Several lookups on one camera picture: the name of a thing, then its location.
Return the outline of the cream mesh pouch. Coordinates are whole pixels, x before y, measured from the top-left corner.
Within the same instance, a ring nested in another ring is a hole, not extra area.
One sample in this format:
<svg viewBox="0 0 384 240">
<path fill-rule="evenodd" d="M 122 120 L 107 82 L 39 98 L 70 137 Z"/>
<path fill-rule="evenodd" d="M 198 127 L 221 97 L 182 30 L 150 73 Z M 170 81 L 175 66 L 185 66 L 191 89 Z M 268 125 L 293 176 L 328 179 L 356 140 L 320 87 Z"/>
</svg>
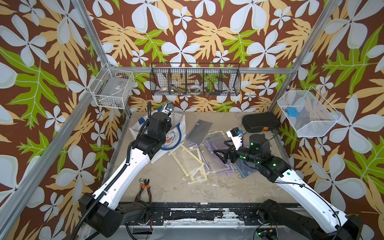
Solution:
<svg viewBox="0 0 384 240">
<path fill-rule="evenodd" d="M 185 177 L 190 177 L 192 181 L 202 174 L 205 163 L 197 147 L 187 147 L 182 142 L 177 148 L 171 150 L 168 155 L 176 161 Z"/>
<path fill-rule="evenodd" d="M 189 172 L 190 180 L 188 185 L 198 184 L 206 181 L 207 173 L 205 170 L 206 163 L 203 160 L 203 155 L 198 147 L 189 147 L 189 153 L 193 157 L 191 171 Z"/>
</svg>

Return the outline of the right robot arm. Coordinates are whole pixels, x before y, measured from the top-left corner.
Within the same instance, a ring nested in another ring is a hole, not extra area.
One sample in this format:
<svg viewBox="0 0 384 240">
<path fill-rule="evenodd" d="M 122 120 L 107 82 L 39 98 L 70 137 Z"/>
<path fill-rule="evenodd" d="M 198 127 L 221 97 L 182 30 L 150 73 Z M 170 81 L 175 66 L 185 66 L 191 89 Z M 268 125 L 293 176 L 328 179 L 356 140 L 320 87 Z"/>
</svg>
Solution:
<svg viewBox="0 0 384 240">
<path fill-rule="evenodd" d="M 261 223 L 275 223 L 286 226 L 310 240 L 358 240 L 361 238 L 363 222 L 356 215 L 346 215 L 331 205 L 308 186 L 296 171 L 283 159 L 272 155 L 270 141 L 265 135 L 252 134 L 249 146 L 244 146 L 243 134 L 238 129 L 227 132 L 229 140 L 224 141 L 227 149 L 214 150 L 224 163 L 242 160 L 254 168 L 271 183 L 289 193 L 309 214 L 305 217 L 288 210 L 272 200 L 266 200 L 258 207 Z"/>
</svg>

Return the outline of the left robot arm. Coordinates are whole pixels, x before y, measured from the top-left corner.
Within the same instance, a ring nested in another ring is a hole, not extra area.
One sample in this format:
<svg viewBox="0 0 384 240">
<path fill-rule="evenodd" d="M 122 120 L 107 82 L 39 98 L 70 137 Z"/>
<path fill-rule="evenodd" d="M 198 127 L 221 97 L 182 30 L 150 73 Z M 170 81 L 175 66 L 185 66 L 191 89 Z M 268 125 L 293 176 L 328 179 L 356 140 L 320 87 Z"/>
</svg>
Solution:
<svg viewBox="0 0 384 240">
<path fill-rule="evenodd" d="M 127 212 L 118 209 L 119 202 L 136 175 L 166 142 L 166 135 L 172 127 L 173 110 L 174 106 L 167 104 L 160 112 L 149 112 L 136 139 L 128 146 L 126 159 L 98 190 L 81 197 L 82 218 L 73 230 L 72 240 L 77 237 L 83 223 L 97 232 L 90 239 L 98 234 L 108 238 L 121 225 L 138 219 L 146 212 L 149 205 L 144 202 L 129 204 Z"/>
</svg>

